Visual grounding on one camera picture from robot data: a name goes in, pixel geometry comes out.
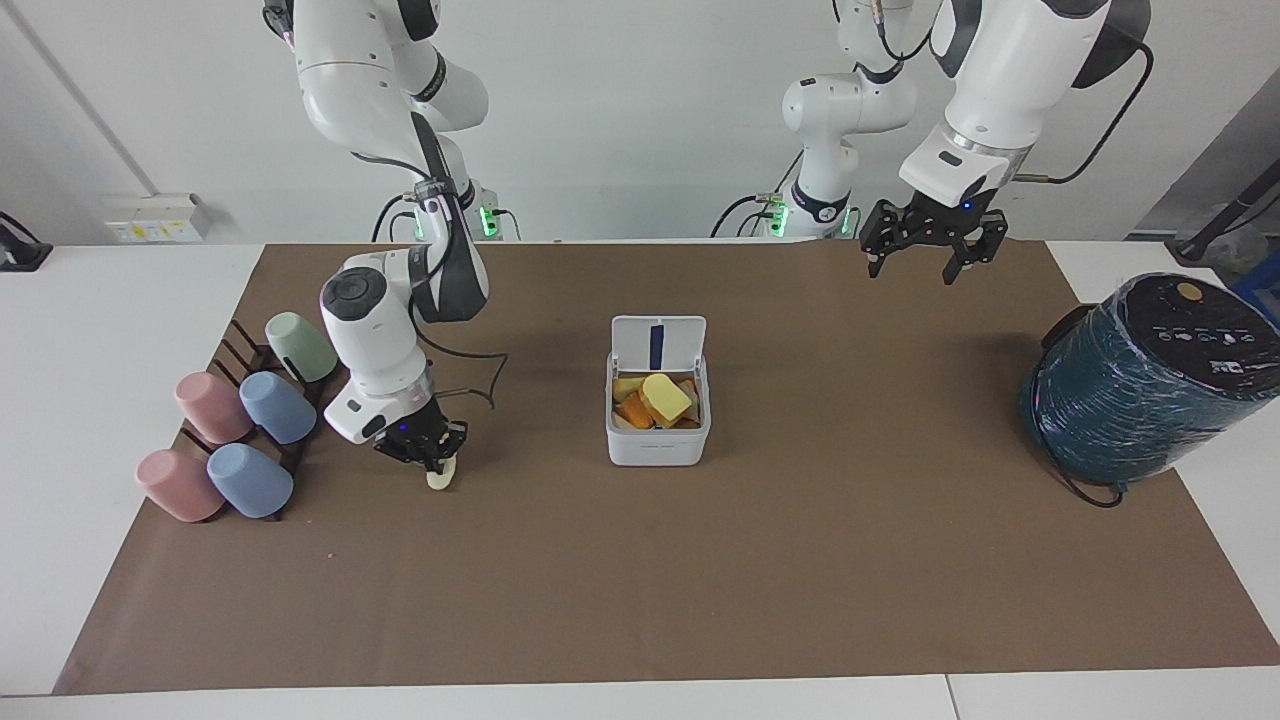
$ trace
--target food piece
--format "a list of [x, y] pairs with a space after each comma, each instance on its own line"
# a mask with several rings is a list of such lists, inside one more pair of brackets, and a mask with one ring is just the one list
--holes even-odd
[[640, 391], [644, 378], [616, 378], [613, 380], [613, 402], [622, 402], [632, 393]]
[[645, 378], [637, 395], [645, 409], [649, 410], [649, 415], [663, 428], [673, 427], [685, 410], [692, 405], [685, 391], [662, 373]]
[[644, 406], [644, 401], [640, 400], [640, 393], [634, 393], [618, 405], [618, 415], [627, 421], [628, 425], [637, 430], [648, 430], [653, 427], [653, 416], [649, 415], [649, 410]]
[[694, 423], [698, 424], [698, 427], [701, 427], [703, 419], [699, 416], [700, 413], [698, 410], [700, 407], [700, 404], [698, 402], [698, 386], [694, 384], [694, 380], [680, 380], [678, 387], [680, 389], [685, 391], [685, 395], [689, 396], [689, 401], [692, 402], [692, 405], [689, 406], [689, 410], [685, 410], [681, 418], [686, 420], [692, 420]]

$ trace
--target cup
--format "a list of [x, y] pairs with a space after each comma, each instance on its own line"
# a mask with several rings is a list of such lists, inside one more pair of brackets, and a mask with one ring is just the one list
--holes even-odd
[[275, 373], [253, 373], [244, 378], [241, 402], [248, 416], [280, 445], [298, 442], [316, 427], [316, 409]]
[[236, 386], [210, 373], [192, 373], [173, 392], [183, 415], [212, 445], [236, 442], [253, 429]]
[[227, 502], [204, 462], [173, 450], [147, 455], [133, 477], [152, 502], [183, 523], [205, 520]]
[[297, 313], [280, 313], [266, 323], [266, 342], [300, 383], [314, 383], [338, 366], [329, 340]]
[[247, 445], [219, 447], [209, 457], [209, 477], [227, 502], [246, 518], [278, 512], [293, 496], [293, 477]]

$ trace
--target green cup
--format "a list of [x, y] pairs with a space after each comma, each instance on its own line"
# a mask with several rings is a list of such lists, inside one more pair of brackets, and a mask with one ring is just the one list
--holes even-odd
[[266, 323], [266, 342], [300, 383], [314, 383], [338, 366], [329, 338], [297, 313], [280, 313]]

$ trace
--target wall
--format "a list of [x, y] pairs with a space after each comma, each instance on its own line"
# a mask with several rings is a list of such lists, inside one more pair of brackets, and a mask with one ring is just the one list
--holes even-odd
[[[1138, 227], [1176, 231], [1188, 219], [1234, 200], [1276, 158], [1280, 158], [1280, 72], [1271, 76]], [[1267, 213], [1256, 224], [1265, 232], [1280, 232], [1280, 210]]]
[[[215, 242], [362, 241], [401, 187], [397, 172], [356, 163], [310, 127], [288, 50], [262, 26], [259, 0], [0, 0], [6, 6], [159, 190], [195, 192], [210, 206]], [[918, 3], [911, 38], [936, 6]], [[1277, 23], [1271, 0], [1157, 0], [1149, 90], [1084, 179], [1001, 196], [1012, 233], [1123, 237], [1280, 65]], [[12, 24], [0, 13], [9, 35]], [[819, 0], [453, 0], [436, 40], [489, 86], [489, 120], [457, 140], [529, 240], [705, 234], [731, 200], [772, 188], [795, 154], [780, 109], [790, 82], [849, 69]], [[12, 69], [23, 53], [32, 64], [29, 50], [13, 47], [0, 49], [0, 63]], [[916, 120], [855, 140], [864, 206], [905, 201], [897, 164], [950, 97], [927, 56], [909, 72], [922, 91]], [[1070, 94], [1027, 169], [1074, 168], [1138, 72], [1134, 60]], [[64, 242], [102, 240], [90, 229], [92, 208], [50, 206], [40, 200], [49, 191], [31, 191], [10, 163], [41, 167], [46, 179], [36, 184], [84, 197], [127, 191], [136, 178], [93, 140], [92, 123], [59, 117], [65, 94], [44, 82], [26, 92], [0, 106], [0, 129], [22, 146], [17, 160], [0, 158], [0, 202]], [[50, 132], [59, 124], [76, 127]], [[78, 155], [101, 165], [95, 177], [67, 168], [68, 145], [96, 146]]]

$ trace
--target orange food piece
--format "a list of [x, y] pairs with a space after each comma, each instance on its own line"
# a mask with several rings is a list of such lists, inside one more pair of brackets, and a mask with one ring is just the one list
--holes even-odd
[[648, 430], [653, 427], [653, 416], [640, 400], [640, 393], [631, 393], [630, 397], [618, 405], [618, 415], [637, 430]]

